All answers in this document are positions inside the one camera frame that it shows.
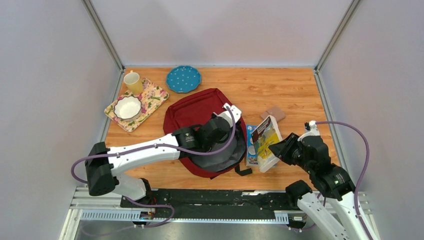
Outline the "yellow illustrated book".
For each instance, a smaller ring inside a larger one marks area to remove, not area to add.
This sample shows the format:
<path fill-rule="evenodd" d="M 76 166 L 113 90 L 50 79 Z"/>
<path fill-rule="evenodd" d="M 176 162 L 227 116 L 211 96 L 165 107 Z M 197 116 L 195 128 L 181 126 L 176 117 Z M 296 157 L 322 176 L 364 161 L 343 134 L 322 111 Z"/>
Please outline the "yellow illustrated book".
<path fill-rule="evenodd" d="M 259 171 L 265 173 L 280 161 L 280 159 L 269 149 L 269 146 L 283 140 L 276 118 L 272 115 L 268 115 L 253 130 L 251 138 Z"/>

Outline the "red backpack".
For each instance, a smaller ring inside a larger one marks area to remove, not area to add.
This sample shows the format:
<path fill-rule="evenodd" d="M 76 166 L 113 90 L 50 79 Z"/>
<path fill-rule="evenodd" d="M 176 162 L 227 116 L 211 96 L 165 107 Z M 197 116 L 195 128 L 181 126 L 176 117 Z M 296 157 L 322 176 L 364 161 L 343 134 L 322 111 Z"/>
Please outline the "red backpack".
<path fill-rule="evenodd" d="M 242 117 L 226 142 L 212 142 L 214 126 L 229 125 L 218 118 L 225 111 L 225 103 L 231 104 L 219 89 L 209 88 L 180 99 L 166 110 L 163 130 L 175 136 L 182 148 L 204 153 L 220 151 L 213 155 L 180 154 L 180 162 L 196 176 L 213 179 L 230 170 L 240 176 L 253 172 L 250 168 L 240 169 L 247 152 L 247 129 Z"/>

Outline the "blue comic book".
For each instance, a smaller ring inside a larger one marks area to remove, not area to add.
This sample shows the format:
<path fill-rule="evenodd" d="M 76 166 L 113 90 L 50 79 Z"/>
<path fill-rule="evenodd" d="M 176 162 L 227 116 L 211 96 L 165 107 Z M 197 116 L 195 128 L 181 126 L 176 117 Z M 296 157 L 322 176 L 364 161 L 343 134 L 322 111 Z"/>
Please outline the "blue comic book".
<path fill-rule="evenodd" d="M 252 133 L 256 129 L 256 125 L 247 124 L 246 132 L 247 132 L 247 152 L 245 158 L 245 164 L 247 167 L 258 167 L 257 155 L 254 147 L 254 143 L 252 140 Z"/>

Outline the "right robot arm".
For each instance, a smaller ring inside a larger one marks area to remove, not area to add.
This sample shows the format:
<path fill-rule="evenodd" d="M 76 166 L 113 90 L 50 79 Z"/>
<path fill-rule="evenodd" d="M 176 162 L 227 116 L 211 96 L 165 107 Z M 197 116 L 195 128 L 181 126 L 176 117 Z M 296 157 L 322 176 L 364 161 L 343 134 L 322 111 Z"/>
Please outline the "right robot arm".
<path fill-rule="evenodd" d="M 311 183 L 332 206 L 338 219 L 325 209 L 303 180 L 285 188 L 285 203 L 290 209 L 304 211 L 332 240 L 378 239 L 363 216 L 352 179 L 346 170 L 331 162 L 328 146 L 319 135 L 291 133 L 281 142 L 270 145 L 269 149 L 284 163 L 299 166 L 308 173 Z"/>

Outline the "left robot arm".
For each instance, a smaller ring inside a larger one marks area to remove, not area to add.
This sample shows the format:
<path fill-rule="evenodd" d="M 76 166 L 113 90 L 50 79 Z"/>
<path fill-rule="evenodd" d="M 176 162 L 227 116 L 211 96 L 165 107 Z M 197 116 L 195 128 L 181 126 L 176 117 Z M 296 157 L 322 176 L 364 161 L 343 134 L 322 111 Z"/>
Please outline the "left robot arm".
<path fill-rule="evenodd" d="M 185 158 L 213 173 L 234 165 L 240 118 L 240 113 L 224 111 L 203 125 L 183 127 L 155 140 L 110 148 L 104 142 L 96 143 L 83 159 L 89 195 L 116 193 L 145 208 L 153 194 L 146 180 L 126 174 L 131 169 Z"/>

